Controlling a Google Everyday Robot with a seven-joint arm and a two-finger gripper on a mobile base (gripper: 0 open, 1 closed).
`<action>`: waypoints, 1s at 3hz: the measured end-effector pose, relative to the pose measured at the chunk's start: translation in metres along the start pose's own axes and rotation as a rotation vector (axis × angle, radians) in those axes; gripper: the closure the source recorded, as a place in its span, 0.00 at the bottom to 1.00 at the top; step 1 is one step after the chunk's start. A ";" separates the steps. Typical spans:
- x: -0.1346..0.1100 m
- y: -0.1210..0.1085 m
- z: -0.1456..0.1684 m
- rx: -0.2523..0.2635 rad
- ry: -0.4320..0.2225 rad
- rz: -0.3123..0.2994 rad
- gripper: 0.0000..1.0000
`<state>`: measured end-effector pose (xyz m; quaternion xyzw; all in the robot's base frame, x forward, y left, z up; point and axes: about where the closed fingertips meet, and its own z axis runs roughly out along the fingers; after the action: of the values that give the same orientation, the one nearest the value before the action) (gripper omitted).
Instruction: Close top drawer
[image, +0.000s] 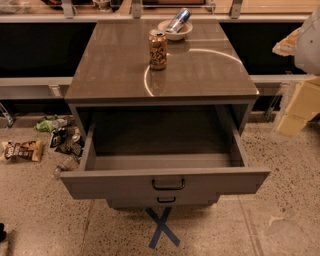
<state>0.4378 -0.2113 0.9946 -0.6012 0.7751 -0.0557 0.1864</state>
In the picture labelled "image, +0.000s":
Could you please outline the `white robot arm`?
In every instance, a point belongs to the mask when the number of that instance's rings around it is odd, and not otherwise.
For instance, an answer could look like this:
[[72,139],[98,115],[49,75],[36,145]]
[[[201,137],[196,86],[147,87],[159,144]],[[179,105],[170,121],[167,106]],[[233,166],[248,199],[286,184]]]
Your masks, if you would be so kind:
[[280,56],[293,56],[295,66],[306,73],[320,74],[320,6],[301,27],[277,42],[272,52]]

